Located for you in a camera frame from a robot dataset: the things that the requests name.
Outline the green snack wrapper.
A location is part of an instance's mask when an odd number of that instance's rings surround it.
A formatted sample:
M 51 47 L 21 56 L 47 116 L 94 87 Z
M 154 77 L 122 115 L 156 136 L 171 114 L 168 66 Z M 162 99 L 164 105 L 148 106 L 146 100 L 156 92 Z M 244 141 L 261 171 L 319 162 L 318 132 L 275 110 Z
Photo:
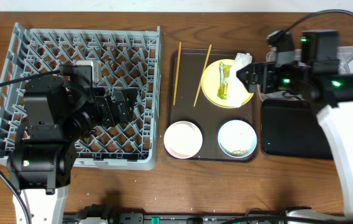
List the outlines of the green snack wrapper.
M 219 83 L 218 97 L 222 100 L 227 99 L 230 70 L 231 70 L 231 65 L 226 65 L 223 62 L 219 63 L 220 83 Z

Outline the white napkin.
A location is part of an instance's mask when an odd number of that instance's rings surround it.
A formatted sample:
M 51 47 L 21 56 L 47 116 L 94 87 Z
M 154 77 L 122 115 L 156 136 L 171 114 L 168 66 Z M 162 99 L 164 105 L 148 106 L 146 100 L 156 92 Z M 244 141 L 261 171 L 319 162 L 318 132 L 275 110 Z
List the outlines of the white napkin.
M 252 63 L 250 53 L 238 53 L 234 59 L 229 72 L 229 87 L 227 91 L 227 102 L 233 108 L 240 108 L 246 104 L 253 96 L 249 93 L 243 83 L 237 78 L 237 71 Z

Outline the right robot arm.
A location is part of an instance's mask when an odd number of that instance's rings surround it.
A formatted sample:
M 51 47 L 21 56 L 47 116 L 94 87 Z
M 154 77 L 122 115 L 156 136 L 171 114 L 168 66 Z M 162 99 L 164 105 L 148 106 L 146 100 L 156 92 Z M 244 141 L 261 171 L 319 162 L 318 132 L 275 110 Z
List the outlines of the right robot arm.
M 344 214 L 353 221 L 353 74 L 339 73 L 335 30 L 306 30 L 301 58 L 295 60 L 291 34 L 280 30 L 268 36 L 276 49 L 274 62 L 250 63 L 237 71 L 249 92 L 289 91 L 311 106 L 331 148 L 342 187 Z

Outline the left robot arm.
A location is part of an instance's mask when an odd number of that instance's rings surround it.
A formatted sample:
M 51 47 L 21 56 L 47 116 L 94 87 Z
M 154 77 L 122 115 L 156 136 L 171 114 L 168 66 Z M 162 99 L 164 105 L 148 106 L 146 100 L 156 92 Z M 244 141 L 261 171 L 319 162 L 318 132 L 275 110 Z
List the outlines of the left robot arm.
M 61 223 L 77 157 L 75 143 L 96 126 L 110 128 L 133 119 L 137 89 L 109 96 L 90 78 L 69 77 L 48 75 L 25 85 L 27 121 L 17 129 L 7 168 L 27 223 Z

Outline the light blue bowl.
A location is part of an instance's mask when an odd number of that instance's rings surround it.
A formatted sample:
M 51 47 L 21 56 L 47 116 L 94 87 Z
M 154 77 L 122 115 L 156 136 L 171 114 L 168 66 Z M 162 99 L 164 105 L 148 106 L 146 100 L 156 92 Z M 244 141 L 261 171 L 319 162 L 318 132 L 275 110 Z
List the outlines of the light blue bowl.
M 246 159 L 257 147 L 257 134 L 248 122 L 230 120 L 219 128 L 218 144 L 227 156 Z

